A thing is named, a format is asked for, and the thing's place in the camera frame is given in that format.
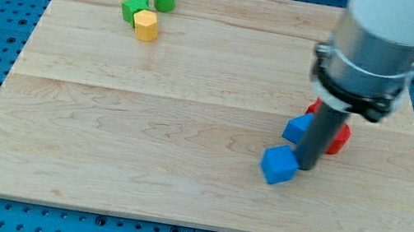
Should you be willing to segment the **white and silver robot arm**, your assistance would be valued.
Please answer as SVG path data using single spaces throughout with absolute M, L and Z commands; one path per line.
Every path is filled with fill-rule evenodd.
M 336 111 L 382 120 L 402 104 L 414 77 L 414 0 L 348 0 L 315 53 L 320 99 Z

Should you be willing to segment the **red block behind arm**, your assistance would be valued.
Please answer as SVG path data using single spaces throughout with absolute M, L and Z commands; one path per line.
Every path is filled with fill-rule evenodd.
M 317 98 L 316 101 L 312 105 L 309 105 L 305 113 L 314 114 L 316 110 L 319 108 L 319 106 L 321 106 L 321 104 L 322 104 L 322 100 L 320 98 Z

